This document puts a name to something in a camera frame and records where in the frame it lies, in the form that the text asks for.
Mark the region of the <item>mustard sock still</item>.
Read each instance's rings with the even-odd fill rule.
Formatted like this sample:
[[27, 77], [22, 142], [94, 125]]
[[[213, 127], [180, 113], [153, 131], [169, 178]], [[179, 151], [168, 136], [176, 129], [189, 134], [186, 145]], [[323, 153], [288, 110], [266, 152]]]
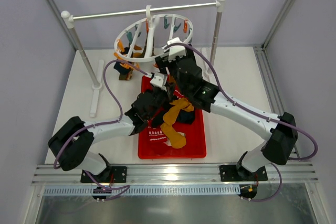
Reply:
[[168, 83], [169, 84], [176, 84], [176, 81], [173, 76], [168, 76]]

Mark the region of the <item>yellow sock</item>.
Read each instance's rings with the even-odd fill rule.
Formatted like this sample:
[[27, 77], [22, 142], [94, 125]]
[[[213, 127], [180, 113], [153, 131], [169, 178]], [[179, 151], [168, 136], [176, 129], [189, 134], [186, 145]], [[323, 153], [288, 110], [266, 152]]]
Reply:
[[195, 111], [193, 105], [186, 98], [170, 102], [172, 107], [163, 115], [163, 123], [173, 126], [180, 110]]

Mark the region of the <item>navy teal sock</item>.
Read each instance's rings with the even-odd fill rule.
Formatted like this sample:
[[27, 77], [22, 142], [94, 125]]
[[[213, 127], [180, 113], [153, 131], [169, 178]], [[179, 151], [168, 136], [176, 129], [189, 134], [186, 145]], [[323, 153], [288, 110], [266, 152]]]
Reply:
[[195, 121], [195, 118], [196, 118], [195, 111], [180, 110], [176, 121], [182, 124], [191, 125]]

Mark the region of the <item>olive orange sock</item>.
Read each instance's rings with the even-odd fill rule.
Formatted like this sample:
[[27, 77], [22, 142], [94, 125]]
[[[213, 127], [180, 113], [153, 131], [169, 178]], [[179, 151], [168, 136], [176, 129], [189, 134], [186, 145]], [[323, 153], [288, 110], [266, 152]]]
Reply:
[[[127, 56], [129, 54], [130, 46], [131, 44], [129, 44], [127, 47], [124, 47], [124, 51], [122, 52], [123, 55]], [[133, 52], [129, 55], [129, 58], [144, 58], [144, 54], [145, 51], [142, 47], [134, 45]]]

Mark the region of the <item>navy blue sock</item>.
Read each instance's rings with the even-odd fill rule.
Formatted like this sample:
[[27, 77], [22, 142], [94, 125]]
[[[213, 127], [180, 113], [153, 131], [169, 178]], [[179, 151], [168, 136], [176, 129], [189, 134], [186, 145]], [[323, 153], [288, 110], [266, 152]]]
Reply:
[[119, 80], [122, 80], [122, 81], [131, 80], [133, 69], [130, 68], [128, 65], [126, 65], [125, 67], [123, 63], [116, 62], [113, 68], [119, 73]]

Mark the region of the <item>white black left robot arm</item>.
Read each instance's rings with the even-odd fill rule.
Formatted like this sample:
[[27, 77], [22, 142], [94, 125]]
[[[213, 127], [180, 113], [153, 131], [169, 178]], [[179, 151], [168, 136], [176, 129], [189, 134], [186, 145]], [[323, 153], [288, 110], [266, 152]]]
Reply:
[[130, 110], [115, 119], [85, 122], [73, 116], [48, 141], [55, 156], [54, 168], [65, 172], [78, 168], [96, 176], [106, 173], [110, 169], [109, 162], [103, 155], [90, 152], [90, 147], [145, 130], [162, 105], [172, 100], [174, 90], [175, 84], [170, 83], [163, 89], [152, 86], [137, 96]]

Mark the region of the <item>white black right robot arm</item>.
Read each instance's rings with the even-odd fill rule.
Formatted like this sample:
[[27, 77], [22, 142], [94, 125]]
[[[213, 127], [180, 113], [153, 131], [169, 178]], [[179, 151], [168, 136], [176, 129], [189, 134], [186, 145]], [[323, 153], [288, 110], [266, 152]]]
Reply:
[[224, 95], [219, 86], [203, 79], [202, 69], [196, 64], [194, 53], [186, 50], [182, 57], [169, 60], [167, 54], [155, 57], [160, 73], [170, 74], [177, 87], [197, 109], [224, 116], [253, 131], [263, 143], [246, 151], [236, 164], [236, 174], [250, 180], [261, 167], [274, 163], [286, 165], [298, 138], [295, 118], [285, 112], [270, 114], [240, 103]]

